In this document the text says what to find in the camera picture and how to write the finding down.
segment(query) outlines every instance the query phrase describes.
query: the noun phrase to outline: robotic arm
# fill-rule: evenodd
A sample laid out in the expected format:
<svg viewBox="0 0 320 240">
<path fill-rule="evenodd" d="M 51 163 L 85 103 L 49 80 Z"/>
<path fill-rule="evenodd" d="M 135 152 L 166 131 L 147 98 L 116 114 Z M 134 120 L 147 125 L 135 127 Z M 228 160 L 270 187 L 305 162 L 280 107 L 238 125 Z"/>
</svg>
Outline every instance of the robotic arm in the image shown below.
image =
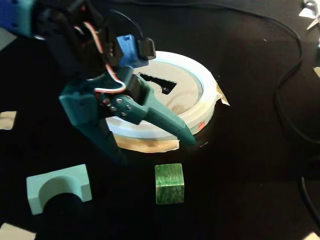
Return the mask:
<svg viewBox="0 0 320 240">
<path fill-rule="evenodd" d="M 148 121 L 187 144 L 195 138 L 185 122 L 158 102 L 133 68 L 156 57 L 142 34 L 115 36 L 89 0 L 0 0 L 0 26 L 46 41 L 68 81 L 59 100 L 71 122 L 109 158 L 125 163 L 105 118 Z"/>
</svg>

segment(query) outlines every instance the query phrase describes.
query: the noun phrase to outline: black cable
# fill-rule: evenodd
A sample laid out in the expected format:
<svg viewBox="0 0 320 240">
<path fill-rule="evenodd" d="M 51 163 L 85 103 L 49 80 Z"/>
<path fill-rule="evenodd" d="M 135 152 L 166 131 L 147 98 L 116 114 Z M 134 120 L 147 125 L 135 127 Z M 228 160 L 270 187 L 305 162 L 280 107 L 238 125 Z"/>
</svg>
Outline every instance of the black cable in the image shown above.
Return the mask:
<svg viewBox="0 0 320 240">
<path fill-rule="evenodd" d="M 299 189 L 300 193 L 302 195 L 302 199 L 306 207 L 308 208 L 313 220 L 315 221 L 317 226 L 320 228 L 320 214 L 308 194 L 305 178 L 303 176 L 299 180 L 299 188 L 300 188 Z"/>
<path fill-rule="evenodd" d="M 127 19 L 127 20 L 135 27 L 135 29 L 139 32 L 139 35 L 140 35 L 139 37 L 140 37 L 140 39 L 143 39 L 143 38 L 144 38 L 144 34 L 143 34 L 140 26 L 139 26 L 135 21 L 133 21 L 130 17 L 128 17 L 127 15 L 125 15 L 125 14 L 123 14 L 122 12 L 119 12 L 119 11 L 117 11 L 117 10 L 111 9 L 110 12 L 115 13 L 115 14 L 118 14 L 118 15 L 122 16 L 123 18 Z"/>
<path fill-rule="evenodd" d="M 297 62 L 290 68 L 289 71 L 287 71 L 285 74 L 283 74 L 278 83 L 277 86 L 274 90 L 273 94 L 273 100 L 274 100 L 274 105 L 275 105 L 275 110 L 277 112 L 277 115 L 279 117 L 280 122 L 282 123 L 283 120 L 289 125 L 289 127 L 296 133 L 298 134 L 302 139 L 313 143 L 313 144 L 320 144 L 320 140 L 318 139 L 313 139 L 308 137 L 306 134 L 304 134 L 302 131 L 300 131 L 296 125 L 292 122 L 292 120 L 288 117 L 288 115 L 285 112 L 284 106 L 282 104 L 281 100 L 281 88 L 282 86 L 289 80 L 290 77 L 292 77 L 301 67 L 303 63 L 303 47 L 302 47 L 302 42 L 300 39 L 300 36 L 298 33 L 292 29 L 290 26 L 280 22 L 279 20 L 276 20 L 272 17 L 265 16 L 256 12 L 252 12 L 249 10 L 245 10 L 242 8 L 234 7 L 234 6 L 229 6 L 221 3 L 215 3 L 215 2 L 202 2 L 202 1 L 197 1 L 197 2 L 184 2 L 184 3 L 174 3 L 174 2 L 142 2 L 142 1 L 136 1 L 136 0 L 128 0 L 127 3 L 130 4 L 135 4 L 135 5 L 142 5 L 142 6 L 158 6 L 158 7 L 219 7 L 219 8 L 224 8 L 227 10 L 235 11 L 238 13 L 243 13 L 247 15 L 251 15 L 263 20 L 267 20 L 273 24 L 276 24 L 278 27 L 282 28 L 285 32 L 290 34 L 293 39 L 295 40 L 297 46 L 298 46 L 298 51 L 299 51 L 299 57 Z"/>
</svg>

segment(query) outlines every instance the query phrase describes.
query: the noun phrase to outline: black table surface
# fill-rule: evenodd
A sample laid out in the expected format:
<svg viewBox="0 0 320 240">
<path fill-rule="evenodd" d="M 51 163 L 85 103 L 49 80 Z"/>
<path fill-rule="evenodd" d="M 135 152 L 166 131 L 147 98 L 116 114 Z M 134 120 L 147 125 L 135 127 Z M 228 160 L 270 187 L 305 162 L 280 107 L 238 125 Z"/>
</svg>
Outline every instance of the black table surface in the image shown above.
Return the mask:
<svg viewBox="0 0 320 240">
<path fill-rule="evenodd" d="M 105 13 L 108 3 L 93 1 Z M 301 36 L 304 62 L 283 87 L 288 115 L 320 136 L 320 80 L 313 71 L 319 29 L 298 17 L 301 0 L 223 0 L 274 17 Z M 158 51 L 206 66 L 231 106 L 218 103 L 215 121 L 195 147 L 141 154 L 116 166 L 75 130 L 58 95 L 63 76 L 45 43 L 19 38 L 0 52 L 0 112 L 17 110 L 12 131 L 0 132 L 0 224 L 37 233 L 36 239 L 301 240 L 320 233 L 301 200 L 297 179 L 320 148 L 284 131 L 273 106 L 279 77 L 297 60 L 295 41 L 262 19 L 218 8 L 114 4 L 134 19 Z M 155 203 L 154 165 L 182 163 L 185 202 Z M 93 200 L 52 198 L 32 216 L 26 177 L 86 164 Z M 320 207 L 318 177 L 308 182 Z"/>
</svg>

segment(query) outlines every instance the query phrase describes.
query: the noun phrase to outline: light blue arch block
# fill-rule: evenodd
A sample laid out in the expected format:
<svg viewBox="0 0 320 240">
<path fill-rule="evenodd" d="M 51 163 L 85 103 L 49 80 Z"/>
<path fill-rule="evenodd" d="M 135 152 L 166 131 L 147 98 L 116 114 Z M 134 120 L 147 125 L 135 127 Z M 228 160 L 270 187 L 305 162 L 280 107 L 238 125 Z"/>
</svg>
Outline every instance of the light blue arch block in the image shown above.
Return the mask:
<svg viewBox="0 0 320 240">
<path fill-rule="evenodd" d="M 85 164 L 26 178 L 28 202 L 33 215 L 41 214 L 46 203 L 58 194 L 75 194 L 82 202 L 92 199 Z"/>
</svg>

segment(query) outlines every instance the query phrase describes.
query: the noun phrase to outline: green cube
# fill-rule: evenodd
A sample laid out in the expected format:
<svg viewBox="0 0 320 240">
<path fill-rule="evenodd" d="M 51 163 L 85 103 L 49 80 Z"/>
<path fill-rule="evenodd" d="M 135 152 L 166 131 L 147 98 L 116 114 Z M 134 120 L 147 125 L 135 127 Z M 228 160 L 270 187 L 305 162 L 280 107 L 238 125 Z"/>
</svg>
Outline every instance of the green cube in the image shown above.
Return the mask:
<svg viewBox="0 0 320 240">
<path fill-rule="evenodd" d="M 156 165 L 155 194 L 156 204 L 180 204 L 185 199 L 185 182 L 182 165 Z"/>
</svg>

